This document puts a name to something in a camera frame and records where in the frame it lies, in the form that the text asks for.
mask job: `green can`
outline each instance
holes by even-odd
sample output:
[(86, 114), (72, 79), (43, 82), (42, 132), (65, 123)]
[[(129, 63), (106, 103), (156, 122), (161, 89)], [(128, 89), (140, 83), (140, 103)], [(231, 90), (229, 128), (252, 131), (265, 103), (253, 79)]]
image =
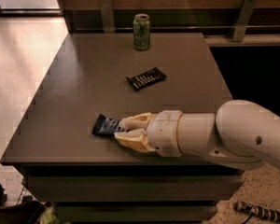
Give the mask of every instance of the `green can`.
[(147, 50), (150, 46), (150, 20), (148, 14), (140, 13), (133, 20), (133, 47)]

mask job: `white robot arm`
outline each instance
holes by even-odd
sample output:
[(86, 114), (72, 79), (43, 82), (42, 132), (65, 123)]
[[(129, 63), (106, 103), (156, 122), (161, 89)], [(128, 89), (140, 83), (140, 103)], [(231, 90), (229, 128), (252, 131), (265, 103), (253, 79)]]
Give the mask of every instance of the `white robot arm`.
[(216, 115), (162, 111), (149, 122), (147, 138), (164, 157), (199, 155), (242, 170), (266, 161), (280, 169), (280, 117), (244, 100), (227, 102)]

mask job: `desk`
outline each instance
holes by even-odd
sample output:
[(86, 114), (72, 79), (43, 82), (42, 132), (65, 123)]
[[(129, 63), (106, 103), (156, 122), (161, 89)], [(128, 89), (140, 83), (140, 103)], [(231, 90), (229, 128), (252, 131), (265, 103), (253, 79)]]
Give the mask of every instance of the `desk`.
[[(167, 78), (135, 91), (126, 77), (157, 66)], [(231, 94), (201, 34), (77, 34), (64, 40), (2, 159), (61, 221), (203, 221), (243, 184), (199, 157), (162, 158), (91, 134), (99, 114), (122, 119), (179, 109), (216, 113)]]

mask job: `speckled floor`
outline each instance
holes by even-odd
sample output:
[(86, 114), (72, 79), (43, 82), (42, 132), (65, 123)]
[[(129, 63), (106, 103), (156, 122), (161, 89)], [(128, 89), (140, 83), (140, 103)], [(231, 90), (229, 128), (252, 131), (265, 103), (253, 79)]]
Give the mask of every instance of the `speckled floor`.
[[(63, 18), (0, 18), (0, 157), (66, 34)], [(13, 167), (0, 165), (7, 205), (18, 202), (21, 180)], [(247, 216), (233, 210), (236, 201), (280, 211), (278, 169), (267, 164), (245, 172), (243, 180), (244, 185), (230, 200), (220, 202), (218, 213), (203, 224), (243, 223)], [(253, 217), (248, 223), (272, 222)]]

